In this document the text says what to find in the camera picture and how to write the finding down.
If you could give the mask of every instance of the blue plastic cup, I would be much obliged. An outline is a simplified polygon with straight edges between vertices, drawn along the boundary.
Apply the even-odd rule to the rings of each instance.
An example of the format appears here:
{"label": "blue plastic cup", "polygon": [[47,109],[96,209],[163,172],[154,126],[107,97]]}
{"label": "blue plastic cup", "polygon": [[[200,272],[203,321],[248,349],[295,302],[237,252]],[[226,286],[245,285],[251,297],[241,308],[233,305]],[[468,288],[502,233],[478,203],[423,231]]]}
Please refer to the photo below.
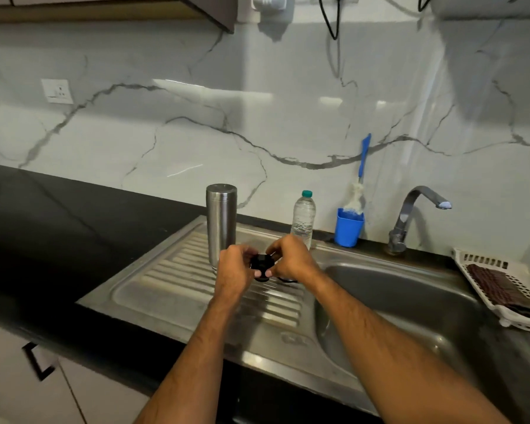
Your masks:
{"label": "blue plastic cup", "polygon": [[357,214],[353,211],[344,211],[343,208],[337,209],[336,234],[334,241],[342,247],[354,247],[357,244],[357,238],[360,237],[361,229],[365,223],[363,213]]}

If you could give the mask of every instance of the faucet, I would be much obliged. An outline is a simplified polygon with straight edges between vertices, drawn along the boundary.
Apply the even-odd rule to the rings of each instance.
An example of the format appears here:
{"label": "faucet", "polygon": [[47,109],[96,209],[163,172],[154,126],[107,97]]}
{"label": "faucet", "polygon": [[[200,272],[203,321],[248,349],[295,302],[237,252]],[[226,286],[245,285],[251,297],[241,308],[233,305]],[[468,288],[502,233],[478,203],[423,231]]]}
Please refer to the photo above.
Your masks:
{"label": "faucet", "polygon": [[420,194],[423,194],[431,200],[436,208],[439,208],[440,210],[450,210],[452,208],[452,204],[449,201],[442,198],[438,193],[434,192],[427,186],[416,186],[412,189],[408,195],[406,195],[401,212],[398,214],[395,227],[389,232],[389,244],[385,247],[385,251],[391,256],[404,253],[406,250],[406,222],[410,217],[410,213],[412,213],[414,202],[416,202],[416,199]]}

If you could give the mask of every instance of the plastic water bottle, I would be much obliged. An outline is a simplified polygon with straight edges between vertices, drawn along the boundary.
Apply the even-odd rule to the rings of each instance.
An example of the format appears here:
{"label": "plastic water bottle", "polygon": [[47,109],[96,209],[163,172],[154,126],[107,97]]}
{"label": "plastic water bottle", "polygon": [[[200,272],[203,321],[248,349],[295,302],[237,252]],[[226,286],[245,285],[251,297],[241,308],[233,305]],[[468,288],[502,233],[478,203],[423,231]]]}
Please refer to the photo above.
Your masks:
{"label": "plastic water bottle", "polygon": [[310,249],[312,227],[316,216],[316,204],[312,200],[311,191],[302,191],[302,197],[294,204],[293,225],[290,233],[302,239],[306,248]]}

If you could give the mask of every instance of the black cable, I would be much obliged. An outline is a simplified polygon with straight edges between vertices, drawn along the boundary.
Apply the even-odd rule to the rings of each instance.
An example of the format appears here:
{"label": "black cable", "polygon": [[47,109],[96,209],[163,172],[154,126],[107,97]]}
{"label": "black cable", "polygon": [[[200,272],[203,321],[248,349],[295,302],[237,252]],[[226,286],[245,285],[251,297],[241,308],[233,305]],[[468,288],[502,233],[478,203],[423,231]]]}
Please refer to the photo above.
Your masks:
{"label": "black cable", "polygon": [[430,0],[426,0],[426,2],[424,3],[424,6],[422,5],[422,0],[418,0],[418,11],[420,13],[422,13],[422,11],[426,8],[426,6],[428,5],[428,3],[430,2]]}
{"label": "black cable", "polygon": [[320,10],[322,11],[322,16],[324,16],[324,20],[326,22],[326,25],[328,26],[328,31],[330,31],[330,35],[332,36],[332,39],[337,40],[337,38],[339,37],[339,14],[341,10],[341,0],[337,0],[336,34],[334,34],[334,31],[332,30],[332,25],[330,25],[328,16],[326,16],[326,12],[324,10],[324,4],[322,3],[322,0],[318,0],[318,3],[320,3]]}

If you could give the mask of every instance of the person's left hand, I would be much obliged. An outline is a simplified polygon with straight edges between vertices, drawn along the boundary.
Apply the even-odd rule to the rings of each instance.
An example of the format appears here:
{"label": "person's left hand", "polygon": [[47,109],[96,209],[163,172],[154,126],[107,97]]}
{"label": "person's left hand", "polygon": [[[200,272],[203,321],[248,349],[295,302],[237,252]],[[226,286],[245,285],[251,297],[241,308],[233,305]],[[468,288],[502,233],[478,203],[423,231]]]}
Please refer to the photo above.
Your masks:
{"label": "person's left hand", "polygon": [[237,306],[251,280],[261,276],[261,271],[249,269],[249,259],[256,254],[258,251],[247,244],[231,245],[220,252],[214,299]]}

